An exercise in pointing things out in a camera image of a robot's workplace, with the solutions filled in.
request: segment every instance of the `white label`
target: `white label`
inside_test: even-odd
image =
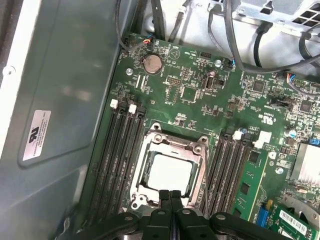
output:
[[[50,115],[51,111],[35,110],[24,150],[23,161],[41,155]]]
[[[282,231],[281,235],[287,237],[287,238],[290,238],[290,239],[294,239],[292,236],[290,236],[286,231]]]
[[[285,222],[290,224],[292,227],[294,227],[296,230],[298,230],[300,233],[302,233],[304,236],[307,233],[307,227],[297,220],[295,220],[292,216],[284,212],[283,210],[280,211],[280,218],[282,218]]]

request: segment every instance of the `integrated circuit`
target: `integrated circuit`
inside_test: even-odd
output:
[[[259,153],[256,151],[252,151],[249,156],[249,161],[256,164],[258,162]]]
[[[304,112],[304,113],[310,113],[312,108],[312,102],[310,101],[302,101],[301,106],[300,106],[300,112]]]
[[[263,81],[256,80],[253,83],[252,91],[262,94],[264,92],[264,87],[265,87],[265,83]]]
[[[250,186],[246,183],[242,183],[241,184],[241,187],[240,187],[240,191],[244,194],[244,195],[247,195],[248,194],[248,191],[249,191],[249,188]]]

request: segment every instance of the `wire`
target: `wire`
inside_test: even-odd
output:
[[[182,6],[183,6],[184,8],[186,8],[191,2],[192,2],[192,0],[186,0],[186,1],[182,4]],[[184,19],[184,15],[185,15],[184,12],[179,11],[178,16],[176,17],[176,21],[175,21],[173,30],[172,30],[172,32],[171,32],[171,34],[170,34],[169,39],[168,39],[168,42],[169,42],[169,43],[173,43],[174,40],[176,39],[177,34],[178,34],[178,32],[179,32],[179,29],[180,29],[180,26],[181,26],[181,23],[182,23],[182,20]]]
[[[213,20],[214,20],[214,13],[216,12],[216,11],[222,11],[222,9],[221,9],[221,6],[219,5],[219,4],[216,4],[216,5],[214,5],[214,7],[210,10],[210,12],[209,12],[209,18],[208,18],[208,26],[207,26],[207,31],[208,31],[208,35],[209,35],[209,38],[210,38],[210,40],[211,40],[211,42],[216,46],[216,48],[220,51],[220,52],[222,52],[222,53],[224,53],[226,56],[228,56],[228,54],[225,52],[225,50],[221,47],[221,45],[218,43],[218,41],[217,41],[217,39],[215,38],[215,36],[214,36],[214,33],[213,33],[213,31],[212,31],[212,28],[211,28],[211,26],[212,26],[212,22],[213,22]]]
[[[314,97],[320,97],[320,93],[308,93],[308,92],[304,92],[304,91],[301,91],[300,88],[296,87],[293,83],[294,81],[294,78],[296,77],[295,74],[291,74],[291,73],[288,73],[286,75],[286,83],[295,91],[297,91],[299,94],[302,94],[302,95],[305,95],[305,96],[308,96],[308,97],[311,97],[311,98],[314,98]]]
[[[311,38],[311,34],[310,33],[313,30],[318,29],[318,28],[320,28],[320,24],[317,24],[317,25],[311,27],[310,29],[308,29],[308,31],[303,32],[301,37],[300,37],[300,40],[299,40],[299,52],[300,52],[301,56],[305,60],[312,58],[310,52],[307,49],[306,40],[309,40]],[[320,68],[320,63],[317,62],[317,61],[312,62],[311,65],[314,66],[316,69]]]
[[[151,0],[154,35],[157,39],[166,40],[165,20],[160,0]]]
[[[273,68],[261,68],[257,66],[252,65],[244,65],[244,63],[241,60],[241,56],[239,53],[239,49],[237,46],[237,40],[235,36],[235,29],[234,29],[234,20],[232,17],[233,13],[233,2],[232,0],[224,0],[223,1],[223,9],[224,9],[224,23],[225,23],[225,31],[226,31],[226,37],[227,41],[230,47],[230,50],[233,54],[233,57],[235,59],[235,62],[237,66],[247,73],[253,73],[253,74],[268,74],[268,73],[276,73],[276,72],[287,72],[293,69],[301,68],[305,65],[308,65],[310,63],[313,63],[314,61],[320,60],[320,54],[308,59],[303,60],[301,62],[297,62],[294,64],[281,66],[281,67],[273,67]]]
[[[119,14],[120,14],[120,5],[121,5],[121,0],[116,0],[115,3],[115,11],[114,11],[114,21],[115,21],[115,31],[116,31],[116,36],[118,38],[118,41],[121,45],[121,47],[123,47],[123,49],[125,49],[126,51],[130,52],[130,51],[134,51],[140,47],[142,47],[145,43],[144,42],[140,42],[137,45],[134,45],[132,47],[128,47],[124,44],[124,42],[122,41],[121,38],[121,33],[120,33],[120,25],[119,25]]]
[[[259,48],[260,48],[261,39],[263,35],[266,34],[273,25],[274,24],[272,22],[263,21],[255,31],[257,33],[257,36],[253,46],[253,58],[254,58],[255,65],[257,67],[262,68],[260,58],[259,58]]]

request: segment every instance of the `screw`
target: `screw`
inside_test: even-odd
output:
[[[201,146],[196,146],[196,147],[194,148],[194,150],[195,150],[196,153],[200,153],[201,150],[202,150],[202,147],[201,147]]]
[[[125,70],[125,73],[126,73],[128,76],[131,76],[131,75],[134,73],[134,71],[133,71],[132,68],[128,68],[127,70]]]
[[[10,76],[16,72],[16,69],[13,66],[5,66],[2,70],[3,76]]]
[[[217,59],[214,61],[214,65],[217,67],[217,68],[220,68],[222,66],[222,61]]]
[[[276,173],[276,174],[283,174],[283,173],[284,173],[284,169],[283,169],[282,167],[277,167],[277,168],[275,169],[275,173]]]
[[[154,136],[154,141],[157,143],[160,143],[162,141],[162,136],[160,134],[157,134]]]
[[[219,220],[226,220],[226,217],[223,215],[217,215],[216,218]]]
[[[182,210],[182,213],[187,215],[187,214],[190,214],[191,212],[190,212],[190,210],[188,210],[188,209],[183,209],[183,210]]]
[[[132,216],[126,216],[124,218],[125,221],[131,221],[132,219],[134,219]]]

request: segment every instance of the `green circuit board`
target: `green circuit board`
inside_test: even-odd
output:
[[[144,39],[130,34],[127,42],[134,45]],[[161,59],[159,72],[146,72],[142,58],[148,55]],[[212,84],[207,82],[212,72],[215,84],[206,88],[205,85]],[[317,92],[308,81],[295,78],[293,82],[307,92]],[[120,53],[110,86],[80,202],[82,209],[88,209],[90,204],[111,121],[112,100],[139,103],[145,109],[144,134],[157,122],[172,135],[192,140],[208,136],[208,167],[212,165],[221,132],[245,129],[257,156],[244,163],[231,213],[236,211],[241,218],[255,223],[262,203],[277,203],[288,193],[319,207],[320,189],[306,185],[307,193],[297,192],[291,179],[299,144],[320,137],[319,101],[294,92],[283,74],[245,73],[226,58],[155,39],[150,45]],[[289,107],[271,104],[274,99],[283,98]],[[291,142],[286,142],[284,135],[288,128],[296,131]],[[269,138],[257,148],[255,143],[261,140],[261,132],[268,133]],[[124,191],[121,207],[126,210],[130,196],[128,188]],[[196,208],[201,207],[202,199],[199,196]]]

